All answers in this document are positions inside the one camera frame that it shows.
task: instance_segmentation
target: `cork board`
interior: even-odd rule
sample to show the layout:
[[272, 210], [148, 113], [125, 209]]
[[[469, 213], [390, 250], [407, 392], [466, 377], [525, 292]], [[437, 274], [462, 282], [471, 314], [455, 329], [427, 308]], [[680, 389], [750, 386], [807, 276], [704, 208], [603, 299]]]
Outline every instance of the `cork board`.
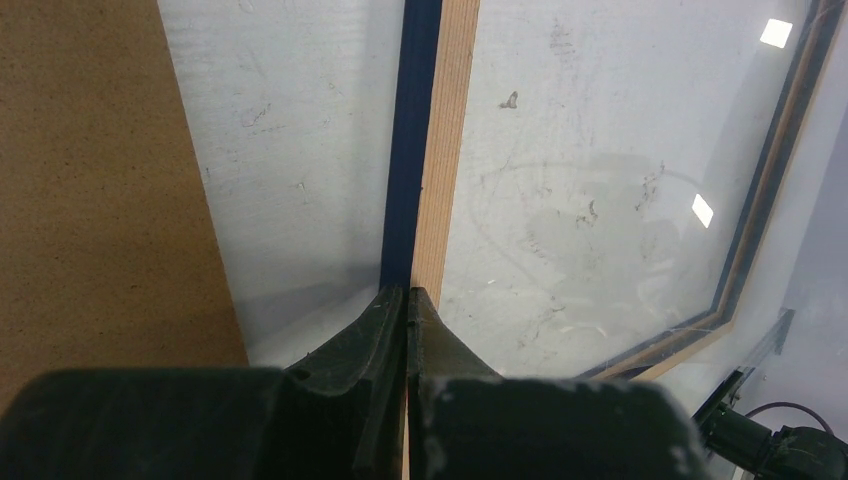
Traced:
[[0, 409], [246, 355], [155, 0], [0, 4]]

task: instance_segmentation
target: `wooden edge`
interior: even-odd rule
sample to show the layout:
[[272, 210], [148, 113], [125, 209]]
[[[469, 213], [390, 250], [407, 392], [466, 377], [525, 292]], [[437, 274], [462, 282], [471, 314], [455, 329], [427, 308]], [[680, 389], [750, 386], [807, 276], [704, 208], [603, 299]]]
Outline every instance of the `wooden edge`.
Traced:
[[413, 287], [439, 306], [480, 0], [443, 0], [412, 259]]
[[[827, 1], [819, 2], [818, 10], [816, 11], [815, 19], [814, 19], [813, 23], [810, 25], [809, 40], [807, 41], [807, 43], [804, 46], [804, 52], [802, 53], [802, 56], [801, 56], [801, 59], [800, 59], [799, 65], [798, 65], [798, 69], [796, 70], [796, 73], [795, 73], [795, 77], [792, 80], [792, 84], [790, 86], [790, 91], [789, 91], [788, 98], [786, 100], [786, 104], [784, 106], [783, 112], [781, 113], [780, 120], [778, 121], [779, 123], [778, 123], [776, 134], [774, 136], [772, 144], [769, 146], [769, 153], [768, 153], [768, 157], [766, 159], [766, 165], [765, 165], [765, 168], [763, 169], [763, 174], [761, 176], [761, 180], [757, 185], [757, 192], [756, 192], [755, 197], [754, 197], [754, 202], [751, 205], [751, 211], [752, 212], [756, 211], [756, 209], [760, 208], [762, 202], [764, 201], [763, 197], [764, 197], [764, 190], [765, 190], [764, 186], [765, 186], [765, 183], [766, 183], [765, 180], [767, 180], [769, 178], [769, 176], [772, 173], [772, 170], [774, 169], [774, 165], [776, 163], [776, 159], [777, 159], [777, 156], [778, 156], [778, 153], [779, 153], [779, 150], [780, 150], [780, 144], [783, 141], [783, 137], [786, 134], [786, 131], [787, 131], [787, 128], [788, 128], [788, 125], [789, 125], [789, 119], [792, 115], [792, 110], [795, 107], [795, 100], [797, 99], [798, 92], [801, 90], [801, 87], [803, 86], [803, 80], [804, 80], [804, 76], [806, 75], [807, 70], [808, 70], [810, 57], [812, 56], [813, 49], [815, 48], [815, 45], [816, 45], [816, 40], [818, 39], [820, 30], [821, 30], [821, 23], [822, 23], [821, 18], [823, 16], [823, 14], [825, 13], [825, 10], [827, 8], [829, 8], [829, 6], [830, 6], [830, 2], [827, 2]], [[845, 11], [843, 10], [841, 12], [841, 16], [840, 16], [840, 19], [839, 19], [839, 25], [842, 24], [842, 21], [844, 20], [844, 18], [845, 18]], [[822, 67], [822, 69], [825, 68], [825, 66], [827, 65], [829, 60], [830, 60], [830, 51], [828, 51], [828, 53], [827, 53], [827, 57], [825, 59], [824, 66]], [[812, 98], [815, 98], [815, 94], [816, 94], [816, 90], [818, 89], [818, 86], [819, 86], [819, 82], [816, 82], [816, 84], [813, 86]], [[799, 127], [799, 131], [803, 131], [804, 125], [806, 124], [807, 114], [808, 114], [808, 112], [804, 112], [804, 116], [803, 116], [803, 119], [801, 120], [801, 125]], [[787, 170], [791, 166], [793, 159], [794, 159], [794, 155], [791, 155], [790, 158], [789, 158], [789, 163], [786, 166]], [[783, 183], [784, 183], [784, 179], [781, 178], [780, 187], [778, 189], [777, 196], [774, 199], [775, 204], [777, 204], [778, 199], [780, 197], [780, 193], [782, 191]], [[765, 236], [766, 232], [768, 232], [773, 213], [774, 213], [774, 210], [772, 209], [772, 211], [769, 212], [768, 218], [766, 219], [766, 226], [763, 230], [763, 232], [764, 232], [763, 236]], [[737, 249], [737, 252], [742, 251], [744, 249], [745, 245], [747, 245], [751, 241], [756, 241], [758, 244], [762, 243], [762, 238], [759, 238], [759, 239], [753, 239], [752, 238], [752, 231], [753, 231], [753, 228], [751, 226], [751, 223], [748, 222], [745, 225], [745, 228], [743, 230], [742, 239], [739, 242], [739, 247]], [[698, 331], [698, 329], [704, 328], [704, 327], [708, 326], [710, 323], [714, 322], [719, 315], [724, 314], [724, 311], [727, 308], [728, 292], [730, 291], [729, 286], [732, 285], [734, 279], [739, 274], [741, 257], [742, 257], [741, 255], [737, 255], [733, 259], [733, 265], [731, 266], [730, 275], [728, 276], [727, 282], [725, 284], [724, 292], [722, 292], [721, 300], [720, 300], [720, 303], [719, 303], [719, 308], [718, 308], [718, 311], [716, 313], [711, 314], [711, 315], [705, 317], [704, 319], [694, 323], [693, 325], [686, 327], [680, 333], [674, 334], [674, 335], [672, 335], [672, 336], [670, 336], [670, 337], [668, 337], [664, 340], [657, 342], [656, 344], [652, 345], [651, 347], [646, 348], [645, 350], [631, 356], [627, 360], [624, 360], [624, 361], [619, 362], [615, 365], [612, 365], [611, 367], [609, 367], [609, 368], [605, 369], [604, 371], [595, 375], [593, 378], [598, 378], [598, 379], [610, 378], [610, 377], [616, 376], [616, 375], [618, 375], [622, 372], [630, 370], [632, 368], [639, 368], [639, 367], [647, 366], [650, 363], [650, 361], [649, 361], [650, 357], [659, 354], [664, 349], [669, 348], [672, 344], [679, 342], [681, 340], [681, 338], [686, 336], [687, 332]], [[750, 268], [751, 271], [753, 271], [753, 269], [756, 268], [758, 257], [759, 257], [759, 248], [754, 253], [754, 259], [751, 263], [751, 268]], [[675, 366], [686, 361], [687, 359], [692, 357], [692, 355], [694, 355], [695, 353], [697, 353], [701, 349], [706, 348], [707, 346], [709, 346], [710, 344], [712, 344], [713, 342], [715, 342], [716, 340], [721, 338], [723, 335], [729, 333], [733, 329], [733, 325], [735, 324], [735, 322], [736, 322], [736, 314], [734, 312], [734, 315], [731, 317], [731, 319], [727, 323], [719, 326], [715, 331], [710, 332], [709, 334], [707, 334], [703, 338], [700, 338], [700, 339], [694, 341], [692, 344], [687, 345], [682, 350], [675, 352], [668, 359], [665, 359], [661, 362], [654, 364], [653, 366], [651, 366], [650, 368], [648, 368], [644, 372], [642, 372], [639, 375], [637, 375], [636, 377], [634, 377], [634, 380], [653, 380], [653, 379], [656, 379], [657, 377], [659, 377], [663, 373], [671, 370]]]

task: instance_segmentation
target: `wooden frame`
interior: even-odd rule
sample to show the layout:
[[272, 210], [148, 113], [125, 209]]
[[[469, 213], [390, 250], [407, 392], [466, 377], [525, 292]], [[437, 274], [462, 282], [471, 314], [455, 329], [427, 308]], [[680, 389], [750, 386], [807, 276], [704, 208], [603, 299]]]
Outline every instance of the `wooden frame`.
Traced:
[[[411, 282], [441, 295], [479, 0], [445, 0], [432, 89]], [[837, 0], [810, 8], [746, 197], [712, 307], [581, 376], [652, 379], [730, 331], [783, 174], [842, 16]]]

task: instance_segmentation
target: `white surface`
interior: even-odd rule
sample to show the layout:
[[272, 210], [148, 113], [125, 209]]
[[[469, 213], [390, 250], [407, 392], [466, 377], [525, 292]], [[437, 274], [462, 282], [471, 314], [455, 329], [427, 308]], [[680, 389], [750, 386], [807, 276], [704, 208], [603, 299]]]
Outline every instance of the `white surface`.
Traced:
[[483, 2], [447, 325], [507, 375], [568, 376], [707, 310], [801, 29], [784, 49], [760, 37], [805, 14], [794, 0]]
[[[816, 206], [816, 198], [822, 189], [828, 163], [845, 161], [845, 151], [848, 150], [845, 149], [846, 139], [841, 140], [843, 145], [841, 149], [836, 150], [835, 146], [839, 137], [840, 124], [848, 111], [846, 83], [848, 83], [848, 27], [843, 22], [839, 34], [834, 39], [830, 60], [819, 79], [816, 96], [804, 120], [792, 163], [789, 165], [777, 205], [772, 212], [768, 232], [760, 246], [756, 263], [736, 309], [736, 325], [733, 332], [659, 378], [659, 382], [671, 389], [678, 400], [692, 413], [774, 325], [783, 303], [784, 293], [787, 293], [787, 307], [802, 306], [795, 302], [798, 299], [796, 296], [798, 287], [787, 292], [787, 285], [795, 269], [795, 260], [799, 258], [799, 250], [807, 225], [810, 224], [813, 208]], [[846, 126], [842, 125], [842, 130], [845, 132]], [[844, 183], [840, 183], [839, 188], [839, 191], [844, 193]], [[841, 220], [841, 218], [832, 219], [833, 222]], [[844, 258], [844, 244], [841, 244], [839, 248], [833, 245], [828, 251]], [[803, 259], [799, 259], [800, 265], [807, 263], [801, 260]], [[809, 277], [799, 278], [799, 281], [807, 284], [806, 287], [816, 289], [816, 285], [809, 280]], [[845, 310], [841, 308], [840, 300], [844, 297], [844, 290], [833, 290], [838, 285], [844, 285], [844, 283], [831, 284], [826, 290], [818, 290], [828, 301], [840, 302], [821, 305], [820, 308], [825, 312], [845, 313]], [[845, 337], [844, 322], [841, 327], [843, 330], [839, 331], [841, 333], [833, 329], [825, 329], [823, 332], [810, 322], [810, 318], [807, 313], [799, 313], [793, 321], [786, 351], [792, 354], [792, 348], [795, 348], [792, 347], [793, 342], [797, 342], [798, 338], [807, 339], [801, 341], [802, 351], [798, 355], [806, 357], [812, 364], [820, 365], [820, 368], [813, 367], [806, 374], [813, 375], [815, 374], [813, 372], [817, 372], [823, 377], [835, 375], [832, 365], [824, 364], [821, 359], [822, 354], [833, 358], [838, 352], [838, 350], [834, 352], [832, 348], [839, 343], [840, 338]], [[809, 343], [810, 336], [821, 338], [823, 334], [832, 336], [831, 341], [826, 343], [829, 345], [827, 350], [822, 349], [824, 344], [813, 347]], [[842, 372], [835, 375], [836, 382], [845, 379], [844, 368]], [[838, 401], [839, 414], [844, 415], [844, 409], [842, 409], [844, 402], [841, 402], [843, 397], [844, 395], [835, 400], [825, 401]]]
[[288, 365], [377, 291], [401, 0], [160, 0], [254, 364]]

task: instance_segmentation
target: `black cable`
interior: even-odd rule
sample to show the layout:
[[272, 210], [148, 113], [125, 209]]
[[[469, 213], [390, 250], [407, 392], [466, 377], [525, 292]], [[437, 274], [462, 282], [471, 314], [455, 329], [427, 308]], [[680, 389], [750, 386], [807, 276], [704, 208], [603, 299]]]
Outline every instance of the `black cable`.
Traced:
[[798, 404], [798, 403], [792, 403], [792, 402], [767, 403], [765, 405], [760, 405], [759, 407], [751, 410], [750, 412], [746, 413], [745, 416], [747, 418], [751, 418], [754, 415], [761, 413], [761, 412], [764, 412], [764, 411], [766, 411], [770, 408], [778, 408], [778, 407], [794, 408], [796, 410], [801, 410], [802, 412], [806, 413], [807, 415], [815, 418], [816, 421], [819, 422], [819, 424], [822, 426], [822, 428], [824, 429], [825, 432], [833, 435], [833, 429], [830, 428], [830, 425], [828, 425], [827, 422], [825, 422], [823, 418], [821, 418], [821, 415], [814, 412], [810, 407], [805, 407], [805, 406]]

